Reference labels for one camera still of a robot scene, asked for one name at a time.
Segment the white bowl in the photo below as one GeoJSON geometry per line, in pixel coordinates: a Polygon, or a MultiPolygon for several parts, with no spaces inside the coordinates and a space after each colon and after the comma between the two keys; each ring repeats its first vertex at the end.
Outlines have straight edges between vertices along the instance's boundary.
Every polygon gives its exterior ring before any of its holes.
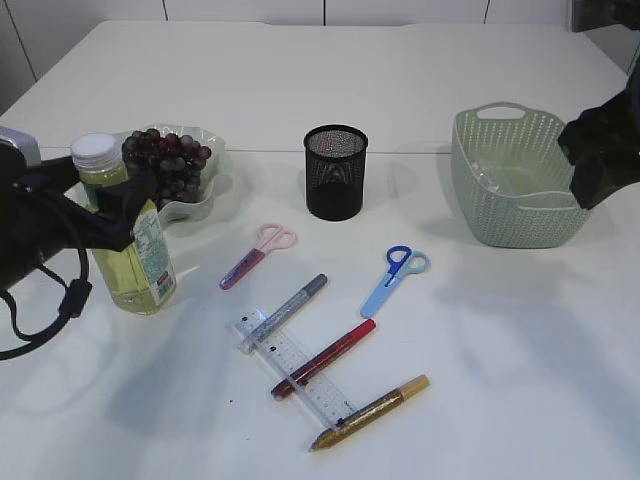
{"type": "MultiPolygon", "coordinates": [[[[202,170],[200,176],[200,190],[198,191],[197,203],[184,203],[172,201],[164,206],[162,210],[158,212],[160,217],[160,223],[164,228],[170,222],[179,220],[190,220],[192,222],[202,220],[206,218],[213,209],[213,200],[216,197],[214,195],[216,190],[216,184],[219,183],[216,179],[219,179],[220,175],[226,175],[232,170],[232,162],[229,158],[229,154],[224,149],[224,140],[217,135],[203,130],[198,127],[183,127],[180,125],[169,125],[166,123],[154,123],[141,128],[141,131],[145,131],[148,128],[157,128],[160,134],[164,137],[168,133],[175,133],[178,136],[191,135],[194,140],[200,142],[200,145],[206,145],[211,149],[211,158],[207,160],[207,165],[202,170]]],[[[116,133],[115,136],[120,143],[123,143],[125,139],[131,135],[133,131],[116,133]]]]}

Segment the woven plastic basket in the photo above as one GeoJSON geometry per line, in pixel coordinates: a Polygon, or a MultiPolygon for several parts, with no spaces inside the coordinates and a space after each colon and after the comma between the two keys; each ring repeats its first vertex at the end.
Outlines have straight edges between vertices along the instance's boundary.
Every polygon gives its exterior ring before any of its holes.
{"type": "Polygon", "coordinates": [[[563,128],[555,115],[506,102],[456,116],[453,185],[478,240],[495,247],[551,248],[584,225],[590,211],[569,190],[573,167],[557,143],[563,128]],[[522,116],[487,118],[489,111],[522,116]]]}

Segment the plastic bottle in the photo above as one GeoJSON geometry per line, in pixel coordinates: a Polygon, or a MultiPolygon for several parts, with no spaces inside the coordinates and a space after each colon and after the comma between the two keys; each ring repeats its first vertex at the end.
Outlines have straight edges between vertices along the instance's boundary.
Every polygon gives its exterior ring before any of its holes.
{"type": "MultiPolygon", "coordinates": [[[[89,198],[97,210],[95,188],[129,179],[122,149],[113,135],[92,133],[71,145],[71,156],[89,198]]],[[[134,229],[135,241],[122,252],[94,249],[113,302],[123,310],[148,315],[157,312],[176,288],[176,278],[162,233],[158,211],[147,200],[134,229]]]]}

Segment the scissors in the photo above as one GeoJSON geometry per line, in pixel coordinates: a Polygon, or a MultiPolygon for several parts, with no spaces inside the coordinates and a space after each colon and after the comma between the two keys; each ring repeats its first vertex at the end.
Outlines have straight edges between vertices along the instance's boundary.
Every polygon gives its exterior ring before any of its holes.
{"type": "Polygon", "coordinates": [[[424,253],[414,252],[405,245],[390,248],[387,252],[387,261],[391,268],[389,268],[386,275],[382,277],[382,280],[380,280],[380,283],[360,310],[360,315],[364,318],[371,318],[380,310],[382,304],[387,301],[387,298],[389,298],[398,285],[400,285],[404,277],[425,272],[431,263],[424,253]],[[393,254],[396,252],[402,252],[403,254],[399,261],[393,259],[393,254]],[[416,258],[422,259],[423,261],[420,262],[420,265],[412,267],[412,263],[417,263],[414,262],[416,258]]]}
{"type": "Polygon", "coordinates": [[[293,230],[279,223],[266,223],[258,229],[258,242],[240,262],[220,281],[220,288],[229,290],[249,271],[274,250],[286,250],[293,247],[298,236],[293,230]]]}

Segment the grapes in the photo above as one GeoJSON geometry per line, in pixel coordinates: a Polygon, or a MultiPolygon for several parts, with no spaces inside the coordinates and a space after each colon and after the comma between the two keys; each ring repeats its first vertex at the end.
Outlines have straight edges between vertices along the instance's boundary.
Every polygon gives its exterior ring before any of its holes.
{"type": "Polygon", "coordinates": [[[187,195],[198,195],[198,185],[195,183],[187,183],[184,191],[187,192],[187,195]]]}
{"type": "Polygon", "coordinates": [[[157,188],[151,200],[158,209],[174,200],[198,201],[202,170],[211,155],[211,148],[200,145],[191,135],[169,133],[163,138],[156,128],[136,130],[122,144],[130,176],[149,170],[156,177],[157,188]]]}
{"type": "Polygon", "coordinates": [[[201,158],[194,158],[193,160],[191,160],[191,166],[196,170],[202,170],[206,164],[207,161],[201,158]]]}
{"type": "Polygon", "coordinates": [[[155,128],[147,129],[147,135],[153,142],[157,142],[158,140],[160,140],[160,132],[155,128]]]}
{"type": "Polygon", "coordinates": [[[211,156],[211,149],[209,147],[205,146],[205,147],[200,147],[198,149],[198,157],[201,158],[202,160],[206,160],[210,156],[211,156]]]}
{"type": "Polygon", "coordinates": [[[164,139],[169,146],[177,146],[180,143],[180,138],[175,133],[169,133],[164,139]]]}
{"type": "Polygon", "coordinates": [[[181,192],[182,190],[184,190],[184,180],[176,180],[175,182],[171,182],[169,184],[169,188],[173,191],[173,192],[181,192]]]}
{"type": "Polygon", "coordinates": [[[160,170],[163,172],[170,172],[173,170],[173,159],[171,157],[164,157],[160,160],[160,170]]]}
{"type": "Polygon", "coordinates": [[[180,145],[184,150],[189,150],[193,147],[193,137],[191,135],[183,135],[180,137],[180,145]]]}
{"type": "Polygon", "coordinates": [[[184,167],[186,165],[187,165],[187,162],[185,162],[184,158],[176,157],[176,164],[173,166],[173,169],[176,172],[179,172],[180,170],[184,170],[184,167]]]}
{"type": "Polygon", "coordinates": [[[127,152],[136,148],[136,139],[135,137],[127,137],[127,139],[122,144],[122,148],[124,148],[127,152]]]}

